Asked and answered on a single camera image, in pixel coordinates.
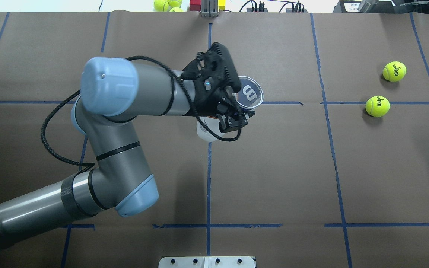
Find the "sticker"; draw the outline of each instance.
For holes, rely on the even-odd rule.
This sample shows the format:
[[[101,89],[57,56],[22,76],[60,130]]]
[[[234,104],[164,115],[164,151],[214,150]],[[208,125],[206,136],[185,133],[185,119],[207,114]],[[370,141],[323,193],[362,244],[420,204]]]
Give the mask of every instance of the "sticker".
[[[344,3],[346,12],[360,12],[359,3]]]
[[[240,76],[241,90],[236,94],[236,100],[243,110],[252,110],[264,100],[263,90],[254,79]]]

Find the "light blue joint cap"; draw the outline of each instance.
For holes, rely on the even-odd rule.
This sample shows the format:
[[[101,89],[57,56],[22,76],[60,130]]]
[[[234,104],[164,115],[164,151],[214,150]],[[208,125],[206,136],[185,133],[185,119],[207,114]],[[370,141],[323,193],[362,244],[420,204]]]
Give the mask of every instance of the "light blue joint cap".
[[[89,112],[113,117],[130,107],[138,85],[138,73],[130,61],[92,58],[85,63],[80,80],[82,104]]]
[[[74,103],[74,106],[72,106],[72,111],[70,112],[70,120],[72,120],[72,124],[74,125],[74,127],[82,134],[86,135],[85,131],[83,131],[80,127],[79,124],[77,123],[77,119],[75,118],[75,107],[77,105],[77,102],[79,102],[80,96],[79,98],[77,98],[77,100]]]
[[[122,217],[129,217],[142,212],[151,207],[158,200],[158,190],[153,174],[138,185],[124,200],[122,200],[115,210]]]

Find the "red object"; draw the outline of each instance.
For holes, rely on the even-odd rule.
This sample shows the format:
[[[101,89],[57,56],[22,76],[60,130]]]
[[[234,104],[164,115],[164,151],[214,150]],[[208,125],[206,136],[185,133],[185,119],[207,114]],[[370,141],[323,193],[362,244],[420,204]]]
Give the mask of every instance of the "red object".
[[[190,10],[201,11],[201,0],[190,0]]]

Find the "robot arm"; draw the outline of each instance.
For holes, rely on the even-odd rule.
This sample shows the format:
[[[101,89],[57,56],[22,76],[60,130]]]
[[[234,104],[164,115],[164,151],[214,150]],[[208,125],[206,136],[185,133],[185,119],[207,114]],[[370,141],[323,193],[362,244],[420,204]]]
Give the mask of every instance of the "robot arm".
[[[113,207],[128,217],[152,206],[158,191],[131,124],[134,117],[184,115],[201,121],[206,115],[219,118],[221,132],[239,134],[255,114],[236,101],[241,83],[221,44],[198,53],[183,71],[129,61],[139,58],[87,62],[72,119],[90,140],[99,167],[0,204],[0,249]]]

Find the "metal cylinder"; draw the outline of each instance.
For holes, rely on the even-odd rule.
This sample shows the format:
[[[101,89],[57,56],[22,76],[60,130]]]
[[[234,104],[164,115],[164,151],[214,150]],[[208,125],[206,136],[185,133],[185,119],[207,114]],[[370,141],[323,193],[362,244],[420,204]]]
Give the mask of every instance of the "metal cylinder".
[[[87,175],[88,172],[76,178],[72,175],[63,181],[0,204],[0,248],[62,227],[76,219],[89,218],[89,213],[102,211],[93,205]],[[61,191],[65,183],[68,185],[68,194]],[[74,208],[64,203],[63,195],[70,195],[74,199],[78,206],[76,211],[71,211]]]
[[[184,115],[190,110],[186,94],[166,70],[157,66],[134,63],[139,76],[139,88],[132,105],[123,113],[110,117],[116,122],[124,122],[137,115]],[[191,80],[183,82],[194,100],[195,90]]]
[[[93,189],[105,207],[119,204],[152,174],[141,146],[114,154],[98,163],[103,176],[94,172]]]
[[[14,243],[71,223],[74,219],[61,200],[61,184],[54,183],[0,204],[0,240]]]
[[[362,0],[359,4],[359,12],[370,13],[376,4],[378,4],[378,0]]]

